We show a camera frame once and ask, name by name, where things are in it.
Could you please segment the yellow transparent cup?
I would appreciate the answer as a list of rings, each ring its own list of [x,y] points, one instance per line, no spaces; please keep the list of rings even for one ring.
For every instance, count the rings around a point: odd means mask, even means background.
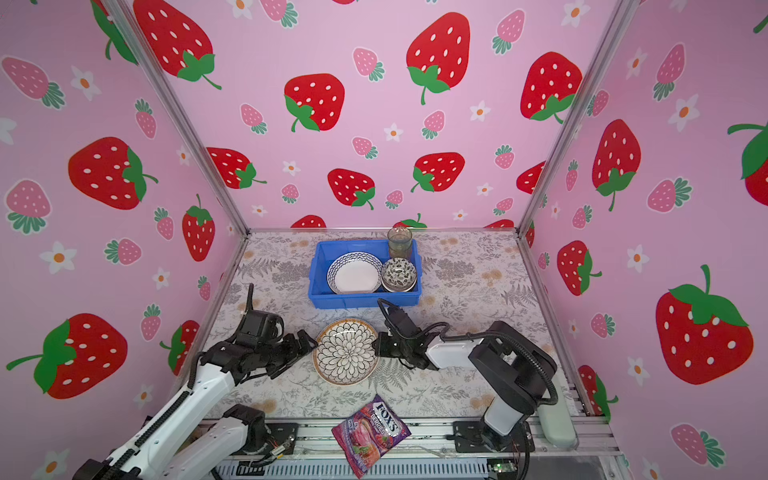
[[[402,258],[402,259],[410,260],[412,256],[412,247],[413,247],[412,242],[405,242],[405,243],[389,242],[388,243],[389,255],[392,259]]]

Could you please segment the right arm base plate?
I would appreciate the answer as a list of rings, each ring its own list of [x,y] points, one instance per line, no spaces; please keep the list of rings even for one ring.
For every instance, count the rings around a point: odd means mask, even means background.
[[[481,420],[455,421],[447,436],[458,453],[533,453],[535,444],[527,422],[515,425],[501,435]]]

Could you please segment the flower pattern plate brown rim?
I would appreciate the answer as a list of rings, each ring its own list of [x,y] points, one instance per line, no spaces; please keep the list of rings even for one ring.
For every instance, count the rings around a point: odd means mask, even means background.
[[[317,337],[313,364],[322,379],[351,386],[368,378],[378,365],[373,342],[378,332],[367,322],[348,318],[328,325]]]

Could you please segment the white plate with patterned rim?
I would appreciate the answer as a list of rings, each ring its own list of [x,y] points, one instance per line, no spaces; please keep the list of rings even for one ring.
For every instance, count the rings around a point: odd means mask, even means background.
[[[349,252],[334,260],[326,280],[335,294],[370,294],[382,284],[383,263],[367,252]]]

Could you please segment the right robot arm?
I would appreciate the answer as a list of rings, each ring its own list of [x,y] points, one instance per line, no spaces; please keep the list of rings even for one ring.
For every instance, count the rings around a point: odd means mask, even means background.
[[[473,446],[501,452],[514,434],[541,406],[559,401],[555,386],[555,361],[509,324],[497,321],[479,333],[449,335],[449,326],[438,322],[425,329],[408,323],[386,322],[371,346],[376,356],[401,361],[409,369],[472,368],[495,393],[469,437]]]

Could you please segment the purple striped bowl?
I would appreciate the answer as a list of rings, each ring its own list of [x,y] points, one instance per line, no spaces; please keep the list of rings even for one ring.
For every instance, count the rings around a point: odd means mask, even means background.
[[[387,282],[383,282],[382,286],[388,292],[392,292],[392,293],[406,293],[406,292],[410,292],[416,286],[416,283],[413,282],[410,285],[395,285],[395,284],[390,284],[390,283],[387,283]]]

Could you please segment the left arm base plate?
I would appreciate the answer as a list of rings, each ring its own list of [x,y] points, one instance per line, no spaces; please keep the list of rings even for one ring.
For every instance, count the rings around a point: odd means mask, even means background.
[[[281,455],[292,455],[298,437],[299,424],[291,422],[268,422],[248,427],[245,445],[238,454],[266,456],[278,447]]]

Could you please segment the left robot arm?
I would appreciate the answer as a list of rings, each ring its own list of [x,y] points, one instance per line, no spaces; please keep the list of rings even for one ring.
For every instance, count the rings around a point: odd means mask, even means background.
[[[236,405],[201,438],[185,441],[216,404],[258,378],[274,379],[318,343],[305,331],[281,338],[235,333],[196,357],[186,386],[105,460],[87,460],[75,479],[202,479],[226,457],[254,454],[267,466],[289,453],[296,424],[268,425],[261,410]]]

